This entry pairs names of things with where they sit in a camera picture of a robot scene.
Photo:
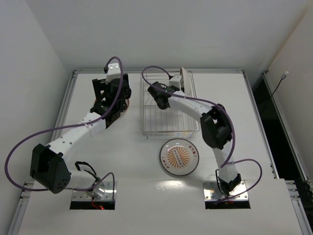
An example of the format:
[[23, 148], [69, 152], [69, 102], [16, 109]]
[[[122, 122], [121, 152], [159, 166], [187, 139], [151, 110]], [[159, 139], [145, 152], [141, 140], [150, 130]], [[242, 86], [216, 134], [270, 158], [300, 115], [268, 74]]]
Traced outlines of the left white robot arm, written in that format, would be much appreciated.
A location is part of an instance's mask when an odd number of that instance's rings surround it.
[[81, 161], [70, 166], [70, 160], [85, 142], [106, 130], [127, 109], [132, 92], [128, 74], [110, 83], [94, 79], [92, 84], [96, 101], [80, 126], [47, 145], [38, 144], [32, 151], [30, 176], [54, 194], [67, 188], [90, 191], [100, 181], [93, 169], [81, 170]]

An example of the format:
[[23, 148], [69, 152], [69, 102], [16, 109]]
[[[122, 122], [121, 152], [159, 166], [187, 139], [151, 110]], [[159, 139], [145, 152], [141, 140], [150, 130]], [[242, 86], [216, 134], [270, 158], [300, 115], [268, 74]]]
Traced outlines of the floral brown-rim plate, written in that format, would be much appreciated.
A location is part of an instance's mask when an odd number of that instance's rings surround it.
[[129, 105], [130, 105], [130, 100], [126, 99], [125, 100], [125, 109], [120, 113], [120, 115], [123, 115], [128, 110]]
[[188, 71], [184, 68], [180, 68], [180, 84], [181, 84], [181, 90], [187, 95], [191, 96], [192, 94], [192, 83], [191, 83], [191, 78], [189, 76]]

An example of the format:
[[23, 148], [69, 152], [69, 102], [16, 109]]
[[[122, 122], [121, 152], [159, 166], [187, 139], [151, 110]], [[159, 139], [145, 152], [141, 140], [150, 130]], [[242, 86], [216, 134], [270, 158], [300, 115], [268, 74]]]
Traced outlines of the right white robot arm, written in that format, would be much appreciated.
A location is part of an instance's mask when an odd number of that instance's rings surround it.
[[159, 82], [151, 84], [148, 93], [158, 108], [179, 110], [201, 126], [204, 142], [212, 148], [219, 171], [219, 184], [222, 193], [229, 196], [240, 184], [241, 175], [234, 160], [234, 126], [224, 107], [220, 104], [206, 103], [205, 100], [189, 97], [175, 86], [163, 87]]

